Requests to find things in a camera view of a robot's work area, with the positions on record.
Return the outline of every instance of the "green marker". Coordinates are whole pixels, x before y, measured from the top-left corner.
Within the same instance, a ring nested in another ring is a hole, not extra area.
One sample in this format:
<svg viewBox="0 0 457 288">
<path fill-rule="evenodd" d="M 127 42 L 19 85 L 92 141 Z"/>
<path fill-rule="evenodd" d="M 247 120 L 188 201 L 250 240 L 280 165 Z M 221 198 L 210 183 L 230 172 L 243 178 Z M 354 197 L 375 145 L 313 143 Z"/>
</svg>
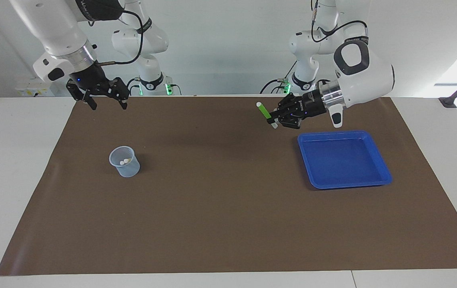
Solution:
<svg viewBox="0 0 457 288">
<path fill-rule="evenodd" d="M 257 108 L 259 108 L 262 115 L 264 115 L 264 117 L 266 117 L 266 119 L 271 118 L 271 115 L 269 115 L 269 112 L 266 110 L 266 108 L 264 107 L 264 105 L 261 102 L 257 102 Z M 278 128 L 278 124 L 276 124 L 276 123 L 272 123 L 271 126 L 275 129 Z"/>
</svg>

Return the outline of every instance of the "brown surface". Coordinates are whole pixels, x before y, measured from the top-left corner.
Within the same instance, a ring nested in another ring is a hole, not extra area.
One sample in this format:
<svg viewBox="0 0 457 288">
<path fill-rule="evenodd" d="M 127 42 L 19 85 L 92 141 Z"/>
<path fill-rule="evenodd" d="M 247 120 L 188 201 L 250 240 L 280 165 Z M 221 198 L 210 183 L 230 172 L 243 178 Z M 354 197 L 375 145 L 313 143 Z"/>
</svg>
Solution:
<svg viewBox="0 0 457 288">
<path fill-rule="evenodd" d="M 390 99 L 354 106 L 389 186 L 318 191 L 277 98 L 132 98 L 77 104 L 0 264 L 0 275 L 457 268 L 457 212 Z M 115 147 L 141 172 L 120 177 Z"/>
</svg>

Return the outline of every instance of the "translucent blue cup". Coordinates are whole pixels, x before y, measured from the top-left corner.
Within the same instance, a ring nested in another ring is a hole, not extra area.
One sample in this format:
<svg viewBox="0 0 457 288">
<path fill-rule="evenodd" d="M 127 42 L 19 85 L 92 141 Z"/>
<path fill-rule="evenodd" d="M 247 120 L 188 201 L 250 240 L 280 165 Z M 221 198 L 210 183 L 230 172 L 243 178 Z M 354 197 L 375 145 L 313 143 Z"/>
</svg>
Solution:
<svg viewBox="0 0 457 288">
<path fill-rule="evenodd" d="M 125 159 L 130 159 L 130 161 L 127 164 L 120 165 Z M 115 166 L 122 177 L 132 177 L 139 171 L 138 159 L 136 159 L 134 150 L 129 146 L 120 146 L 113 150 L 109 155 L 109 162 Z"/>
</svg>

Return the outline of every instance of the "blue plastic tray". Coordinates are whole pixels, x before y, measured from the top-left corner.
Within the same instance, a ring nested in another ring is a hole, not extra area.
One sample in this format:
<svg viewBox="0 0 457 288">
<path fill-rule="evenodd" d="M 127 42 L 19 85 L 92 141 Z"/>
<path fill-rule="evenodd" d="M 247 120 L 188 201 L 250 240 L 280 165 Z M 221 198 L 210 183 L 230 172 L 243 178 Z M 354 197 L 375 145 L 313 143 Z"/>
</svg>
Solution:
<svg viewBox="0 0 457 288">
<path fill-rule="evenodd" d="M 379 186 L 392 182 L 366 131 L 305 133 L 298 137 L 312 185 L 319 189 Z"/>
</svg>

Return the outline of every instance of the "table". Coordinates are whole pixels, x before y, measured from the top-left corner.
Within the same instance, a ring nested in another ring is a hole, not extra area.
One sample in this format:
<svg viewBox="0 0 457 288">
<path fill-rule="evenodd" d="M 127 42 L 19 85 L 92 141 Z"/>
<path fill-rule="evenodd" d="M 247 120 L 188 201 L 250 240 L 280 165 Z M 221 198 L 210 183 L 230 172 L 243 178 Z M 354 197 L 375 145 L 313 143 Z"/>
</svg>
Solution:
<svg viewBox="0 0 457 288">
<path fill-rule="evenodd" d="M 394 98 L 415 140 L 457 210 L 457 110 L 438 100 Z M 0 260 L 40 180 L 75 101 L 71 98 L 0 98 Z M 20 286 L 110 281 L 128 286 L 452 286 L 457 270 L 225 273 L 174 275 L 81 275 L 16 277 Z M 0 278 L 0 286 L 10 278 Z"/>
</svg>

